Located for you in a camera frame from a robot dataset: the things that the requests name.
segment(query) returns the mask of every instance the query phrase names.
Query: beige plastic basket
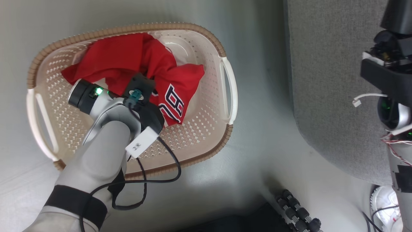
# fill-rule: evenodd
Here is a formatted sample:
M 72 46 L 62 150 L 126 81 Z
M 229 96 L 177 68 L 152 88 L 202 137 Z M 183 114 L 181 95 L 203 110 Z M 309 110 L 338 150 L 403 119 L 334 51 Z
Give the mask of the beige plastic basket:
M 167 46 L 178 65 L 203 64 L 205 68 L 205 75 L 189 103 L 183 124 L 167 127 L 161 133 L 182 166 L 211 158 L 229 140 L 238 106 L 236 81 L 222 44 L 210 31 L 187 23 L 104 29 L 50 44 L 36 56 L 29 69 L 27 111 L 30 127 L 41 150 L 59 170 L 72 159 L 92 124 L 88 115 L 67 103 L 72 86 L 60 71 L 70 66 L 75 55 L 96 40 L 141 32 L 151 34 Z M 230 109 L 227 107 L 225 72 L 231 92 Z M 39 116 L 43 117 L 51 146 L 46 142 Z M 148 176 L 176 169 L 173 159 L 159 142 L 152 144 L 140 158 Z M 137 161 L 130 160 L 126 179 L 134 180 L 140 175 Z

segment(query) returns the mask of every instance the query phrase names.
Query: brown woven rim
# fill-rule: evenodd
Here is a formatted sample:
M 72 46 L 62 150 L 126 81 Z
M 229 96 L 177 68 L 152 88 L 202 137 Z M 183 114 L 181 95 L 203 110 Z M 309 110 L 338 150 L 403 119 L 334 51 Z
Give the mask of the brown woven rim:
M 100 31 L 88 32 L 88 33 L 84 33 L 81 35 L 62 39 L 45 47 L 42 51 L 39 52 L 39 54 L 37 54 L 37 56 L 34 58 L 33 62 L 30 65 L 30 68 L 28 71 L 28 77 L 27 77 L 27 88 L 33 89 L 34 87 L 36 87 L 36 76 L 37 76 L 37 71 L 40 67 L 40 64 L 50 53 L 52 53 L 53 51 L 61 47 L 76 44 L 79 42 L 84 42 L 87 40 L 107 37 L 107 36 L 115 36 L 115 35 L 128 34 L 128 33 L 138 33 L 138 32 L 145 32 L 145 31 L 163 31 L 163 30 L 187 30 L 187 31 L 197 32 L 212 42 L 212 44 L 215 46 L 216 50 L 218 51 L 219 56 L 226 57 L 226 52 L 222 44 L 220 43 L 220 41 L 216 38 L 216 36 L 213 35 L 207 29 L 199 25 L 196 25 L 196 24 L 189 24 L 189 23 L 138 24 L 138 25 L 130 25 L 130 26 L 110 28 L 110 29 L 103 29 Z M 233 130 L 233 125 L 227 124 L 226 130 L 225 130 L 225 133 L 222 139 L 213 149 L 211 149 L 210 151 L 202 155 L 196 156 L 194 158 L 180 161 L 182 168 L 193 165 L 193 164 L 200 163 L 216 155 L 226 145 L 227 141 L 230 138 L 230 135 L 232 134 L 232 130 Z M 60 159 L 54 162 L 54 166 L 58 170 L 62 171 L 66 167 L 66 164 L 63 162 L 63 160 Z M 145 170 L 145 171 L 146 171 L 146 175 L 150 177 L 150 176 L 156 176 L 156 175 L 160 175 L 163 173 L 176 171 L 176 170 L 177 170 L 176 165 L 170 164 L 170 165 L 166 165 L 163 167 L 154 168 L 154 169 Z M 126 180 L 140 179 L 142 178 L 142 172 L 126 174 L 125 178 Z
M 164 30 L 186 30 L 186 31 L 197 32 L 212 42 L 212 44 L 215 46 L 216 50 L 218 51 L 219 56 L 226 57 L 226 52 L 222 44 L 220 43 L 220 41 L 216 38 L 216 36 L 213 35 L 207 29 L 199 25 L 196 25 L 196 24 L 164 23 L 164 24 L 137 24 L 137 25 L 130 25 L 130 26 L 115 27 L 115 28 L 110 28 L 110 29 L 94 31 L 94 32 L 87 32 L 81 35 L 62 39 L 45 47 L 42 51 L 39 52 L 39 54 L 37 54 L 37 56 L 34 58 L 33 62 L 30 65 L 28 76 L 27 76 L 27 88 L 33 89 L 34 87 L 36 87 L 36 76 L 37 76 L 37 71 L 39 70 L 40 64 L 50 53 L 52 53 L 53 51 L 61 47 L 76 44 L 79 42 L 84 42 L 87 40 L 103 38 L 107 36 L 115 36 L 115 35 L 145 32 L 145 31 L 164 31 Z

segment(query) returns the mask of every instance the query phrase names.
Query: gray fabric cushion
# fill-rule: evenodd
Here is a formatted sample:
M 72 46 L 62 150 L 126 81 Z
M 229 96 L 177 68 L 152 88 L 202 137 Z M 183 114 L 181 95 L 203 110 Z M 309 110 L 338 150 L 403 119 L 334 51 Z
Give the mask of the gray fabric cushion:
M 362 52 L 373 46 L 386 0 L 290 0 L 288 24 L 295 119 L 305 140 L 355 177 L 390 185 L 377 98 L 360 76 Z

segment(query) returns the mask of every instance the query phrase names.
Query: white basket handle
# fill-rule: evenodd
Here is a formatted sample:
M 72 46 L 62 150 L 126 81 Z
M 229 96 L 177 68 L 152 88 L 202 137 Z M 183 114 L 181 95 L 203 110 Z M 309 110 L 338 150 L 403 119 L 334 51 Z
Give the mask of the white basket handle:
M 40 108 L 40 113 L 46 125 L 46 129 L 49 134 L 51 144 L 53 145 L 53 149 L 50 149 L 50 147 L 48 146 L 46 139 L 44 137 L 44 133 L 40 129 L 36 103 Z M 53 160 L 53 162 L 58 161 L 59 159 L 57 158 L 56 154 L 59 151 L 59 145 L 57 144 L 57 139 L 54 134 L 52 124 L 50 123 L 49 116 L 47 115 L 46 107 L 44 105 L 42 96 L 40 94 L 36 94 L 34 89 L 29 89 L 27 92 L 26 104 L 28 121 L 30 124 L 31 131 L 34 135 L 34 139 L 36 140 L 40 149 L 46 154 L 47 157 Z
M 229 125 L 232 125 L 234 120 L 236 119 L 237 107 L 238 107 L 236 79 L 234 77 L 232 66 L 230 65 L 230 62 L 227 59 L 227 57 L 222 57 L 221 64 L 223 65 L 223 67 L 225 69 L 225 72 L 226 72 L 226 75 L 227 75 L 227 79 L 229 80 L 230 100 L 231 100 Z M 220 72 L 220 74 L 222 75 L 221 76 L 222 82 L 225 83 L 225 73 L 222 71 L 222 72 Z

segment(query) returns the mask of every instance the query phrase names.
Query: white floor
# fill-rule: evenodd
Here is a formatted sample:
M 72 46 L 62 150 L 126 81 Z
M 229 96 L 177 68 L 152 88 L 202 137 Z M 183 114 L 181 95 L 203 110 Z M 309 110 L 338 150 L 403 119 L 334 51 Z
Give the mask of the white floor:
M 185 21 L 223 43 L 239 90 L 232 137 L 215 157 L 167 185 L 148 185 L 138 209 L 113 212 L 102 231 L 172 231 L 229 213 L 247 213 L 288 188 L 325 232 L 366 231 L 371 185 L 338 170 L 300 136 L 288 98 L 282 1 L 1 0 L 0 225 L 29 226 L 58 171 L 37 147 L 26 116 L 26 72 L 48 43 L 85 31 L 143 22 Z M 127 186 L 122 203 L 140 200 Z

